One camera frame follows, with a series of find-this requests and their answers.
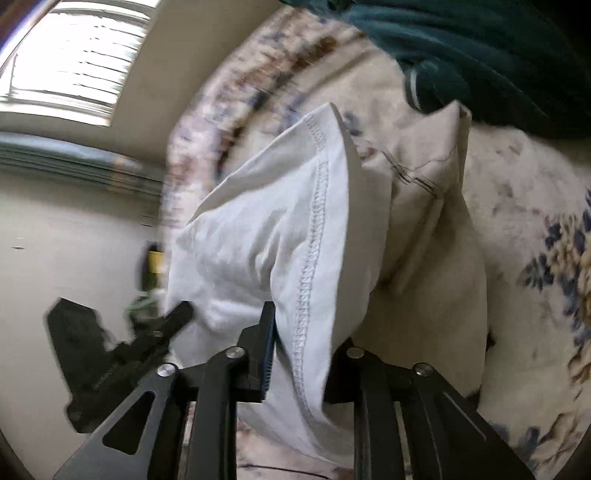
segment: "beige wall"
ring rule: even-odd
[[[110,127],[0,112],[0,131],[162,163],[168,135],[199,87],[280,5],[277,0],[163,0]]]
[[[69,392],[44,313],[58,297],[96,309],[118,341],[157,203],[0,172],[0,428],[37,480],[84,440],[64,416]]]

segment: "white pillow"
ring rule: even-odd
[[[364,169],[331,104],[306,115],[230,175],[197,209],[171,259],[167,308],[194,320],[173,342],[206,362],[277,308],[280,338],[247,424],[301,453],[352,466],[349,406],[323,409],[332,353],[361,324],[382,267],[392,170]]]

